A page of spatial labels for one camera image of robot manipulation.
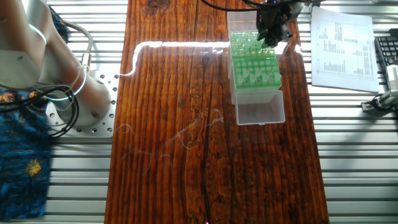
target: patterned cloth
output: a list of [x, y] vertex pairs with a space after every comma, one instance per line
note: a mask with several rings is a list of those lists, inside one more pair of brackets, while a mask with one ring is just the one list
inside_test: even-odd
[[[58, 33], [68, 29], [51, 9]], [[0, 89], [0, 101], [21, 101], [35, 92]], [[43, 215], [50, 178], [50, 144], [45, 125], [47, 99], [0, 114], [0, 222]], [[0, 110], [9, 108], [0, 106]]]

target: black cable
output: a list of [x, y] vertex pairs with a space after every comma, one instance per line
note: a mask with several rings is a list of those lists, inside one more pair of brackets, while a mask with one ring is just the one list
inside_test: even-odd
[[206, 5], [217, 9], [217, 10], [221, 10], [221, 11], [226, 11], [226, 12], [252, 12], [252, 11], [264, 11], [266, 10], [265, 7], [268, 7], [266, 5], [264, 5], [265, 7], [259, 7], [259, 8], [255, 8], [255, 9], [228, 9], [228, 8], [224, 8], [224, 7], [219, 7], [213, 4], [210, 4], [209, 2], [207, 2], [206, 0], [201, 0], [203, 3], [205, 3]]
[[59, 138], [59, 137], [63, 136], [64, 134], [66, 134], [67, 132], [69, 132], [69, 130], [71, 130], [71, 128], [74, 127], [74, 125], [76, 124], [78, 117], [79, 117], [80, 107], [77, 102], [77, 99], [72, 98], [73, 92], [71, 92], [69, 88], [66, 88], [65, 94], [67, 95], [69, 102], [72, 104], [72, 115], [71, 115], [71, 118], [66, 123], [66, 125], [61, 130], [50, 135], [50, 137], [52, 137], [52, 138]]
[[53, 133], [53, 134], [50, 135], [50, 137], [52, 137], [52, 138], [59, 138], [59, 137], [63, 136], [64, 134], [66, 134], [70, 130], [70, 127], [73, 127], [72, 121], [73, 121], [73, 119], [75, 117], [75, 111], [76, 111], [76, 109], [75, 109], [75, 101], [76, 101], [76, 98], [72, 97], [73, 96], [73, 92], [70, 91], [69, 88], [66, 88], [66, 91], [64, 93], [66, 94], [67, 98], [69, 99], [69, 102], [72, 104], [71, 105], [72, 106], [72, 115], [71, 115], [70, 119], [68, 120], [68, 122], [66, 123], [66, 125], [61, 128], [61, 130], [59, 130], [56, 133]]
[[72, 104], [72, 110], [73, 110], [72, 111], [72, 118], [75, 116], [75, 113], [76, 113], [75, 119], [70, 119], [68, 121], [68, 124], [61, 129], [61, 131], [63, 131], [62, 134], [59, 134], [58, 136], [56, 136], [56, 134], [61, 132], [61, 131], [59, 131], [57, 133], [54, 133], [54, 134], [50, 135], [50, 137], [59, 138], [59, 137], [63, 136], [64, 134], [66, 134], [67, 132], [69, 132], [69, 130], [71, 130], [72, 127], [74, 127], [74, 125], [76, 124], [76, 122], [77, 122], [77, 120], [79, 118], [79, 112], [80, 112], [79, 103], [77, 102], [77, 100], [74, 100], [74, 102]]
[[44, 91], [42, 93], [38, 93], [34, 97], [27, 98], [25, 100], [13, 101], [13, 102], [2, 102], [2, 103], [0, 103], [0, 106], [10, 106], [10, 105], [17, 105], [17, 106], [14, 106], [14, 107], [8, 108], [8, 109], [4, 109], [4, 110], [0, 110], [0, 114], [1, 113], [8, 113], [8, 112], [11, 112], [11, 111], [15, 111], [15, 110], [19, 110], [19, 109], [25, 108], [25, 107], [31, 105], [32, 103], [34, 103], [36, 100], [38, 100], [41, 97], [43, 97], [44, 95], [49, 94], [49, 93], [54, 92], [54, 91], [62, 91], [62, 92], [64, 92], [64, 94], [66, 94], [67, 98], [69, 99], [69, 102], [72, 104], [71, 105], [72, 106], [72, 115], [71, 115], [71, 118], [69, 119], [69, 121], [67, 122], [66, 126], [63, 127], [61, 130], [57, 131], [56, 133], [53, 133], [53, 134], [50, 135], [50, 137], [59, 138], [60, 136], [63, 136], [69, 130], [71, 130], [71, 128], [77, 122], [77, 119], [78, 119], [78, 116], [79, 116], [79, 112], [80, 112], [80, 108], [79, 108], [78, 102], [77, 102], [76, 98], [73, 97], [73, 92], [71, 91], [71, 89], [69, 89], [69, 88], [67, 88], [65, 86], [58, 86], [58, 87], [52, 88], [52, 89]]

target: wooden board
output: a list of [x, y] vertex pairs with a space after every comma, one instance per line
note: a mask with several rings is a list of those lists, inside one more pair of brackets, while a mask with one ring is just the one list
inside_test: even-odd
[[217, 47], [226, 13], [129, 1], [121, 72], [135, 72], [119, 84], [105, 223], [329, 222], [297, 22], [289, 27], [286, 122], [237, 126], [228, 49]]

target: metal slatted surface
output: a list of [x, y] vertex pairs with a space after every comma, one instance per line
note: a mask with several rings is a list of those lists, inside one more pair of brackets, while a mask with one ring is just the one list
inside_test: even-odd
[[[64, 19], [93, 34], [94, 72], [119, 72], [127, 1], [54, 0], [49, 4]], [[375, 35], [398, 28], [398, 5], [357, 0], [326, 1], [322, 7], [371, 16]], [[330, 221], [398, 223], [396, 115], [364, 114], [359, 104], [370, 100], [370, 93], [311, 86], [310, 21], [309, 10], [303, 10], [298, 22]], [[86, 38], [73, 32], [70, 40], [69, 47], [81, 57]], [[386, 80], [380, 65], [378, 69], [384, 93]], [[110, 155], [111, 139], [61, 139], [53, 147], [45, 216], [25, 223], [103, 223]]]

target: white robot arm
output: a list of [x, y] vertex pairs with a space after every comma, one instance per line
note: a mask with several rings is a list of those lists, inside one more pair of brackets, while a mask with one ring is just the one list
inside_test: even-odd
[[[90, 55], [84, 60], [89, 66]], [[106, 87], [90, 76], [58, 34], [45, 0], [0, 1], [0, 85], [28, 89], [41, 85], [68, 85], [80, 105], [75, 126], [99, 121], [108, 111], [110, 95]], [[47, 97], [67, 121], [70, 101], [61, 91]]]

